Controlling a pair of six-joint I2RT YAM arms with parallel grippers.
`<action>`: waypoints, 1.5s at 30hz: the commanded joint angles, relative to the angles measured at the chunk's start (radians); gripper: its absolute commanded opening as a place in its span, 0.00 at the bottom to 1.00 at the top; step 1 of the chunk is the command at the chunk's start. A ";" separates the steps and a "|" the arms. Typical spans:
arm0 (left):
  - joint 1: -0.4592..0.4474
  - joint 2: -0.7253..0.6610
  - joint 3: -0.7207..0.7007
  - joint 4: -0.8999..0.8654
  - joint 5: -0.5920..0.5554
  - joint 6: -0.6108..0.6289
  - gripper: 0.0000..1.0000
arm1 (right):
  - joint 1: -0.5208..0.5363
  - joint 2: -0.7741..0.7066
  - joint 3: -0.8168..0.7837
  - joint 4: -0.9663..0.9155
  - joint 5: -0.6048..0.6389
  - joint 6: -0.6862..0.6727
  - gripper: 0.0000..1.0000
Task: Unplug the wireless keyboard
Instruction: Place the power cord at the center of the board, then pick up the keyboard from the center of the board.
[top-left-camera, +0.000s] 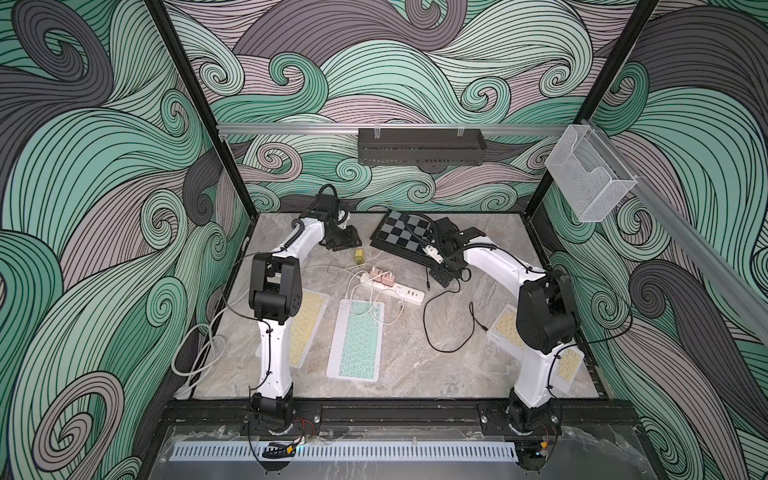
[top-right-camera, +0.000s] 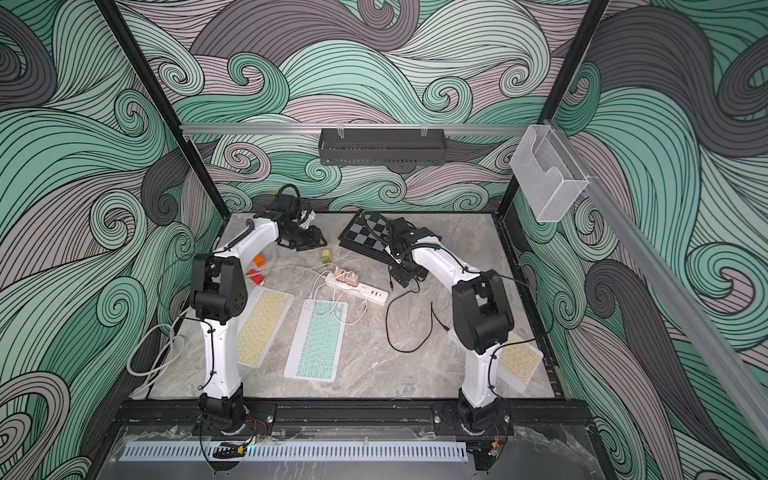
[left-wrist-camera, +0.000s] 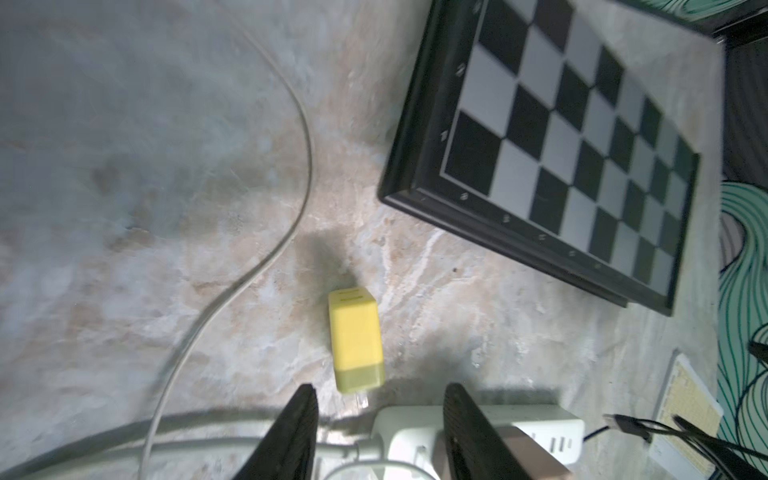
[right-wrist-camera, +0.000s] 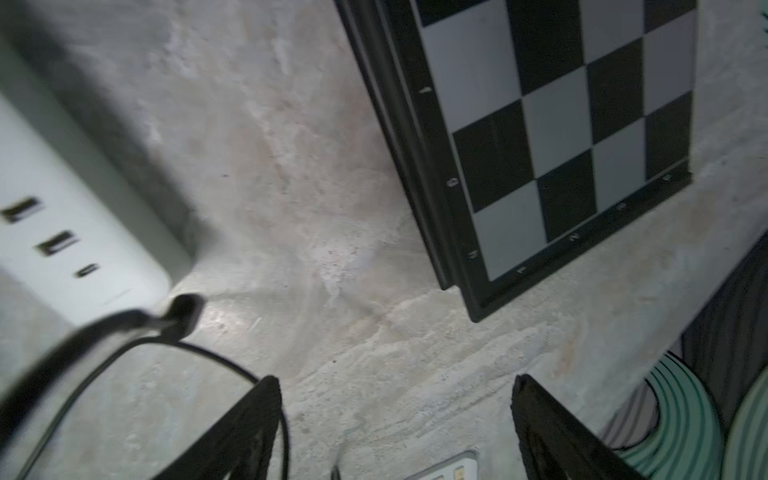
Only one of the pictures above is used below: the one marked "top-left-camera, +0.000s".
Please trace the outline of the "white power strip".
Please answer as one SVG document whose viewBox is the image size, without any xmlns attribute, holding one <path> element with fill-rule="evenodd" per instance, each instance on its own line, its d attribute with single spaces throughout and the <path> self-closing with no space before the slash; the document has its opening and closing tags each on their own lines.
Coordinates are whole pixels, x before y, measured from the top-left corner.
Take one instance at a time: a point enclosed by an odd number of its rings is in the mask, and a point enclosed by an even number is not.
<svg viewBox="0 0 768 480">
<path fill-rule="evenodd" d="M 366 271 L 361 272 L 360 283 L 413 305 L 420 306 L 425 301 L 425 293 L 423 291 L 407 287 L 397 282 L 395 282 L 393 287 L 388 287 L 382 283 L 373 281 L 370 273 Z"/>
</svg>

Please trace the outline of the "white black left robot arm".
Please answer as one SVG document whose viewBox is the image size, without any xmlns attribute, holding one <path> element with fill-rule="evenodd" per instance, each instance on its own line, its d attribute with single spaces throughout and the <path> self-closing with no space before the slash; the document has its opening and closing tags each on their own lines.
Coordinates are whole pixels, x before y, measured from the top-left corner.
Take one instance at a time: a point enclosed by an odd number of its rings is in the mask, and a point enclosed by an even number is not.
<svg viewBox="0 0 768 480">
<path fill-rule="evenodd" d="M 253 255 L 248 305 L 259 326 L 261 379 L 249 396 L 252 411 L 270 426 L 293 424 L 290 344 L 291 325 L 303 301 L 301 266 L 316 246 L 343 251 L 362 245 L 348 217 L 336 187 L 325 184 L 291 222 L 288 237 L 274 249 Z"/>
</svg>

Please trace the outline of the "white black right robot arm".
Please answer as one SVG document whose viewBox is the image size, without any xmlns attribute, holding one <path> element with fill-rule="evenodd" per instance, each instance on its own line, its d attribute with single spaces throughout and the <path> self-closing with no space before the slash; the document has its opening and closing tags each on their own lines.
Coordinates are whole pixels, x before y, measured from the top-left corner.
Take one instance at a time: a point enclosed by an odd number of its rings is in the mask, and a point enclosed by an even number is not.
<svg viewBox="0 0 768 480">
<path fill-rule="evenodd" d="M 519 433 L 550 424 L 554 366 L 572 345 L 578 327 L 573 278 L 524 262 L 474 227 L 460 230 L 447 218 L 421 218 L 429 224 L 429 235 L 417 237 L 439 267 L 458 279 L 474 267 L 517 300 L 515 326 L 523 342 L 522 366 L 510 391 L 507 416 Z"/>
</svg>

